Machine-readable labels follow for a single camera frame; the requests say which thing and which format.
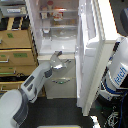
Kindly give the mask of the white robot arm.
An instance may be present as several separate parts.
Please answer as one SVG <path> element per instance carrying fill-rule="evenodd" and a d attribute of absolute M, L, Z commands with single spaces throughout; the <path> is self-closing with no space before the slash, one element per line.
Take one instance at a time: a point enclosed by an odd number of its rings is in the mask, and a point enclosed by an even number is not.
<path fill-rule="evenodd" d="M 59 59 L 61 51 L 55 51 L 48 62 L 40 64 L 21 84 L 19 89 L 12 89 L 0 98 L 0 128 L 19 128 L 28 115 L 28 103 L 34 103 L 44 83 L 54 70 L 67 67 Z"/>

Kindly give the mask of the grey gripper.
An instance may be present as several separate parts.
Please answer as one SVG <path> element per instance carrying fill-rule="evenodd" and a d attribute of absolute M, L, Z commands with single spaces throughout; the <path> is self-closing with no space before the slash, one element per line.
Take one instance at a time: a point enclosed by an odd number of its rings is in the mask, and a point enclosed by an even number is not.
<path fill-rule="evenodd" d="M 62 55 L 62 51 L 55 51 L 53 56 L 55 56 L 56 58 L 50 59 L 50 64 L 54 71 L 60 71 L 63 68 L 63 66 L 67 66 L 69 63 L 71 63 L 70 59 L 61 62 L 61 60 L 58 58 L 60 55 Z"/>

